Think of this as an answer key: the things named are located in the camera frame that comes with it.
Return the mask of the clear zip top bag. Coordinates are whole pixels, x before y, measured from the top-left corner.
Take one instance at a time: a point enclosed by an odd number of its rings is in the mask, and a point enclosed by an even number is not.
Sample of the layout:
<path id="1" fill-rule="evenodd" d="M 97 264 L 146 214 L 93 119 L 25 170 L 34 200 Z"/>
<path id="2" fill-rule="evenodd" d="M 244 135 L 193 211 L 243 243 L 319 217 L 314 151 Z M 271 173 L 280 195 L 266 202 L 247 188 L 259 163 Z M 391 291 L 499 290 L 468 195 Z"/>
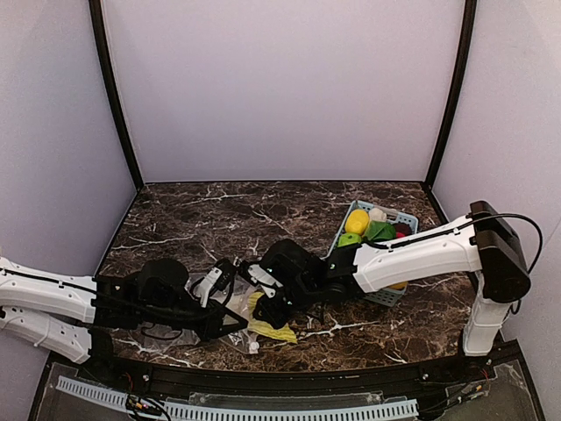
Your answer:
<path id="1" fill-rule="evenodd" d="M 187 281 L 185 285 L 185 290 L 188 296 L 193 298 L 189 294 L 189 287 L 192 283 L 205 275 L 198 275 L 194 280 Z M 251 290 L 249 287 L 242 284 L 242 281 L 238 279 L 236 275 L 235 285 L 233 294 L 226 305 L 222 304 L 222 301 L 226 298 L 226 292 L 217 292 L 209 301 L 209 306 L 203 308 L 212 312 L 214 309 L 228 307 L 231 299 L 237 295 L 243 295 L 245 292 Z M 174 329 L 169 326 L 156 325 L 154 323 L 148 324 L 144 323 L 140 327 L 140 335 L 144 340 L 145 346 L 160 351 L 165 351 L 171 347 L 179 346 L 200 346 L 206 341 L 201 341 L 196 333 L 196 329 Z M 259 351 L 259 342 L 257 340 L 257 335 L 252 332 L 248 332 L 247 328 L 235 332 L 233 334 L 223 336 L 219 338 L 220 341 L 224 342 L 228 346 L 232 346 L 241 353 L 245 354 L 256 354 Z"/>

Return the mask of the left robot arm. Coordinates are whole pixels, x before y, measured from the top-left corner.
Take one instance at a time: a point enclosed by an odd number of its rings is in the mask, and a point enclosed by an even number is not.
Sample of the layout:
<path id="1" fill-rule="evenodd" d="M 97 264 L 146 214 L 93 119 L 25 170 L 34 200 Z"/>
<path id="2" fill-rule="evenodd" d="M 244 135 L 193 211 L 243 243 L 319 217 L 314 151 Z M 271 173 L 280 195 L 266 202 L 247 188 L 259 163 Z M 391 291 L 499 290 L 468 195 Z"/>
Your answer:
<path id="1" fill-rule="evenodd" d="M 1 259 L 1 328 L 36 347 L 82 364 L 112 353 L 106 329 L 134 331 L 144 324 L 192 331 L 201 340 L 219 339 L 248 322 L 214 288 L 202 295 L 186 288 L 187 268 L 177 260 L 148 261 L 124 277 L 60 275 Z"/>

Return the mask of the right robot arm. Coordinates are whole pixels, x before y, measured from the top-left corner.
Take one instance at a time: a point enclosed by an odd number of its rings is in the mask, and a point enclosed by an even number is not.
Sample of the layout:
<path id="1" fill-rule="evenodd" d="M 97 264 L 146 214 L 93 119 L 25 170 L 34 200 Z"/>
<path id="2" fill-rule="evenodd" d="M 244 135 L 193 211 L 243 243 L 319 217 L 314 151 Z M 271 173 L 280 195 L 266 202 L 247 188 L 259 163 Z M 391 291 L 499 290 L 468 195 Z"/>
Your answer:
<path id="1" fill-rule="evenodd" d="M 246 269 L 249 282 L 264 290 L 254 316 L 281 328 L 315 303 L 342 303 L 435 275 L 474 273 L 477 295 L 462 332 L 462 350 L 467 357 L 484 357 L 509 308 L 531 287 L 535 265 L 526 261 L 508 223 L 515 217 L 478 201 L 448 224 L 401 239 L 334 248 L 324 259 L 291 239 L 280 240 Z"/>

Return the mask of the yellow white napa cabbage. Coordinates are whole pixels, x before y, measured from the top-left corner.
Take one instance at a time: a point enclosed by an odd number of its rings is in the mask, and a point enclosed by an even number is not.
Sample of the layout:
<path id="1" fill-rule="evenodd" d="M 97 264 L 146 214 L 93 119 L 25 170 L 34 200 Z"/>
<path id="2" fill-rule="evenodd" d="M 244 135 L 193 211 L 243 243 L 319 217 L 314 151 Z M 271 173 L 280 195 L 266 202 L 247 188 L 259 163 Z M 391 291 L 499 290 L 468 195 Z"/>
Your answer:
<path id="1" fill-rule="evenodd" d="M 288 324 L 284 324 L 280 329 L 274 329 L 268 322 L 258 320 L 253 316 L 257 302 L 263 295 L 262 292 L 249 290 L 243 295 L 234 296 L 228 304 L 228 308 L 247 320 L 248 332 L 253 332 L 269 339 L 296 344 L 296 334 Z"/>

